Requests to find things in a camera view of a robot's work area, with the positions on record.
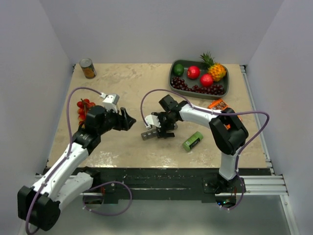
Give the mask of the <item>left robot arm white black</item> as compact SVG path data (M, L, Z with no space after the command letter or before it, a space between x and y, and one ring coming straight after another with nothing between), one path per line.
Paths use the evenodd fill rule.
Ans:
M77 166L101 142L101 135L111 129L128 131L135 122L125 108L114 112L93 106L59 160L32 187L23 186L18 191L18 217L41 230L50 230L63 209L80 193L101 188L100 178L86 172L68 181Z

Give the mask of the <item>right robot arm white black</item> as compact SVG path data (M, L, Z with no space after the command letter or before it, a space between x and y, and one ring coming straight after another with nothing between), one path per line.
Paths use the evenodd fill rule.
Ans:
M158 138L171 138L175 135L169 130L178 121L195 123L211 130L214 142L221 151L221 166L213 182L207 185L216 194L230 192L238 179L239 152L246 143L248 131L234 111L226 108L223 111L209 110L194 106L184 100L180 103L170 95L159 101L163 112L152 112L144 118L147 128L156 127Z

